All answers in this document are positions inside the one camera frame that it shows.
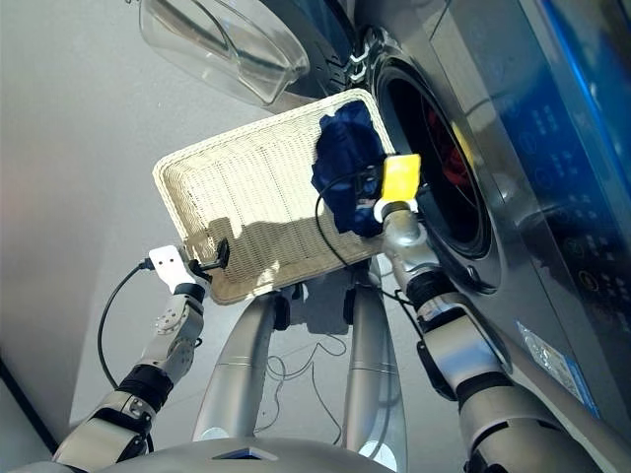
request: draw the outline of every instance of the wicker basket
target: wicker basket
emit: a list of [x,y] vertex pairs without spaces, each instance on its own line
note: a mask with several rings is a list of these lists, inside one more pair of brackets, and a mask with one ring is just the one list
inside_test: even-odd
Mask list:
[[[316,101],[215,136],[162,158],[154,178],[188,255],[215,257],[226,237],[228,268],[214,270],[211,297],[231,304],[341,266],[316,229],[311,185],[319,120],[363,101],[384,150],[394,149],[373,98],[359,89]],[[348,262],[376,254],[379,244],[340,235],[320,207],[327,238]]]

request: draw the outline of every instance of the black cable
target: black cable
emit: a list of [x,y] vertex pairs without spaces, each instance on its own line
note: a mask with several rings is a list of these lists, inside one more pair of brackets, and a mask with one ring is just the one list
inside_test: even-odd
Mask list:
[[[270,357],[267,358],[267,372],[269,373],[270,377],[274,380],[279,381],[278,385],[276,386],[276,389],[274,391],[274,403],[276,404],[276,414],[274,415],[274,418],[272,419],[272,421],[260,428],[257,428],[254,430],[254,432],[257,434],[259,432],[265,431],[267,429],[269,429],[270,427],[272,427],[276,421],[278,420],[278,417],[280,416],[280,400],[278,398],[278,394],[281,390],[281,388],[283,387],[285,381],[289,381],[292,379],[296,379],[297,377],[302,376],[303,374],[305,374],[309,368],[311,368],[312,370],[315,369],[315,365],[316,362],[314,362],[314,356],[316,355],[317,349],[321,348],[322,350],[324,350],[328,355],[332,356],[332,357],[341,357],[344,354],[346,354],[346,351],[348,350],[346,343],[344,343],[343,340],[340,340],[339,338],[327,333],[326,334],[327,337],[332,338],[333,340],[336,340],[337,342],[339,342],[342,346],[342,350],[339,353],[335,353],[329,349],[327,349],[322,343],[317,342],[315,344],[314,349],[312,350],[311,354],[309,355],[309,357],[307,358],[307,361],[297,370],[295,370],[294,372],[289,372],[287,373],[287,366],[285,365],[285,362],[283,361],[282,358],[277,357],[275,355],[272,355]],[[281,372],[276,371],[270,364],[271,361],[277,361],[278,364],[281,367]],[[330,410],[328,409],[328,406],[326,406],[326,404],[324,403],[324,400],[322,399],[322,397],[319,394],[319,391],[317,390],[317,386],[316,386],[316,380],[315,380],[315,375],[312,374],[312,384],[314,386],[314,392],[315,392],[315,396],[317,397],[317,400],[319,401],[320,405],[322,406],[322,408],[326,411],[326,413],[328,414],[328,416],[332,419],[333,423],[335,424],[335,426],[338,429],[338,436],[335,438],[335,441],[333,442],[333,444],[337,444],[341,438],[341,427],[339,425],[339,422],[337,422],[337,420],[334,418],[334,416],[331,414]]]
[[[322,241],[324,241],[324,244],[326,244],[328,249],[331,250],[331,253],[333,253],[335,255],[337,260],[340,263],[342,263],[342,265],[346,269],[349,269],[351,267],[351,265],[337,252],[337,250],[333,247],[331,242],[328,240],[328,238],[324,234],[324,230],[322,229],[322,225],[320,224],[319,215],[317,214],[317,211],[319,209],[319,203],[321,202],[322,198],[324,197],[324,192],[326,192],[331,187],[333,187],[335,184],[338,184],[339,182],[341,182],[343,180],[347,180],[347,179],[350,179],[350,178],[353,178],[353,177],[357,177],[358,175],[362,175],[362,174],[365,174],[365,173],[368,173],[368,172],[365,171],[365,170],[359,170],[359,171],[356,171],[356,172],[350,172],[348,174],[343,174],[343,175],[340,175],[340,176],[336,177],[334,180],[332,180],[325,187],[322,188],[322,190],[317,195],[317,200],[315,201],[315,226],[317,227],[317,232],[319,233],[320,237],[322,238]],[[374,289],[378,290],[380,293],[382,293],[384,296],[386,296],[387,298],[390,298],[390,299],[392,299],[394,301],[397,301],[400,304],[411,305],[411,303],[409,303],[407,301],[402,301],[397,296],[393,296],[392,294],[387,293],[382,288],[379,288],[377,286],[366,286],[366,287],[374,288]]]
[[[397,295],[398,295],[398,293],[402,293],[402,292],[403,291],[401,291],[400,289],[397,289],[396,291],[394,291],[394,293],[397,294]],[[416,320],[414,320],[414,317],[412,316],[410,311],[407,309],[405,304],[403,304],[403,300],[399,299],[398,301],[399,301],[399,303],[401,305],[401,308],[405,312],[405,315],[407,315],[407,319],[410,321],[410,323],[414,327],[414,331],[418,334],[418,338],[423,340],[423,332],[421,331],[421,328],[418,326],[418,323],[416,322]]]
[[[107,313],[109,312],[111,303],[113,303],[114,298],[118,294],[118,291],[120,291],[122,287],[127,283],[127,281],[129,281],[134,276],[134,274],[136,274],[141,269],[148,269],[146,261],[138,263],[138,265],[134,267],[134,269],[129,271],[129,274],[127,274],[127,276],[122,278],[122,281],[120,281],[120,283],[118,283],[118,285],[114,288],[114,290],[109,295],[109,299],[107,299],[107,303],[105,304],[105,308],[103,309],[103,313],[101,314],[101,321],[99,322],[99,331],[97,332],[97,352],[99,354],[99,362],[101,363],[101,369],[103,370],[103,373],[105,377],[107,378],[107,381],[109,381],[109,384],[111,385],[113,389],[118,389],[118,383],[114,380],[113,376],[111,375],[111,372],[109,371],[109,368],[107,367],[107,362],[105,361],[105,356],[103,353],[103,329],[105,327]],[[154,451],[154,442],[151,439],[151,434],[147,434],[147,449],[149,450],[149,453],[152,453]]]
[[337,337],[335,337],[335,336],[331,335],[330,333],[327,333],[327,334],[326,334],[326,336],[327,336],[327,337],[329,337],[329,338],[332,338],[333,340],[335,340],[335,341],[339,342],[339,343],[342,345],[342,351],[341,351],[340,353],[334,353],[334,352],[332,352],[332,351],[328,350],[328,349],[327,349],[324,345],[322,345],[320,342],[317,342],[317,343],[315,344],[314,349],[312,350],[312,353],[311,353],[311,354],[309,355],[309,357],[307,358],[307,361],[306,361],[306,362],[305,362],[305,363],[304,363],[304,364],[303,364],[303,365],[302,365],[299,369],[295,370],[294,372],[289,372],[289,373],[287,373],[286,371],[284,371],[284,373],[283,373],[283,374],[281,374],[281,373],[279,373],[279,372],[276,372],[276,371],[274,370],[274,368],[273,368],[272,366],[270,366],[270,365],[269,365],[269,360],[271,360],[271,359],[278,359],[278,360],[280,360],[280,358],[279,358],[279,357],[276,357],[276,356],[272,356],[272,357],[269,357],[269,358],[267,359],[267,361],[268,361],[268,363],[267,363],[267,369],[269,370],[269,372],[270,372],[270,373],[272,373],[272,374],[274,374],[274,375],[276,375],[276,376],[278,376],[278,377],[283,376],[283,378],[284,378],[285,380],[289,381],[289,380],[292,380],[292,379],[295,379],[295,378],[297,378],[297,377],[301,376],[302,374],[304,374],[304,373],[305,373],[305,372],[309,369],[309,364],[310,364],[310,362],[314,359],[314,356],[316,355],[316,352],[317,352],[317,349],[318,349],[318,348],[322,348],[322,349],[323,349],[326,353],[328,353],[331,357],[341,357],[341,356],[343,356],[344,354],[346,354],[347,347],[346,347],[346,343],[344,343],[344,341],[343,341],[343,340],[340,340],[339,338],[337,338]]
[[317,390],[317,386],[316,386],[316,364],[315,363],[312,363],[312,385],[314,386],[314,391],[315,391],[315,395],[317,396],[317,400],[326,411],[326,414],[328,414],[328,417],[331,418],[331,421],[333,421],[333,424],[335,424],[335,427],[337,427],[337,437],[333,441],[333,444],[336,445],[342,437],[342,426],[339,425],[339,422],[337,422],[337,420],[335,419],[335,416],[333,416],[331,411],[328,410],[328,407],[326,407],[326,404],[324,403],[322,396],[319,395],[319,391]]
[[276,389],[274,390],[274,404],[276,404],[276,414],[274,414],[274,418],[271,420],[270,423],[268,423],[267,425],[265,425],[263,427],[259,427],[257,429],[254,429],[254,433],[255,434],[258,434],[259,432],[266,431],[267,429],[272,427],[276,423],[276,421],[278,420],[278,417],[280,416],[280,400],[278,399],[278,394],[280,393],[280,390],[282,389],[283,384],[285,384],[285,373],[287,372],[287,367],[285,366],[285,362],[283,362],[283,360],[280,357],[272,355],[271,357],[267,358],[267,367],[268,368],[269,368],[269,361],[271,359],[278,360],[278,362],[280,363],[281,369],[283,370],[283,374],[282,374],[280,380],[278,381],[278,384],[276,385]]

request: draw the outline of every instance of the washer door glass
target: washer door glass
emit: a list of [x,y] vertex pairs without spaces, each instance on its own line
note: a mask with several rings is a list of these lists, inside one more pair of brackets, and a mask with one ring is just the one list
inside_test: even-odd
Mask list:
[[240,0],[238,10],[219,0],[142,0],[140,30],[173,64],[256,105],[310,69],[294,34],[258,0]]

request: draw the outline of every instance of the sticker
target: sticker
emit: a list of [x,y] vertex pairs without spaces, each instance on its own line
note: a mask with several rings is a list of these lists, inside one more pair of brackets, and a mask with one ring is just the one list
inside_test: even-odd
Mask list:
[[592,395],[576,362],[548,345],[519,322],[517,322],[517,326],[522,333],[532,358],[537,364],[581,401],[595,418],[600,419],[600,412],[592,399]]

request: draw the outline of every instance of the yellow tag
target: yellow tag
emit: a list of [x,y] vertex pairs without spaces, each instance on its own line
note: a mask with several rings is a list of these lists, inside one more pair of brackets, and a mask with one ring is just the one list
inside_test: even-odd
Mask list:
[[419,155],[390,156],[384,165],[382,199],[387,202],[412,200],[421,180]]

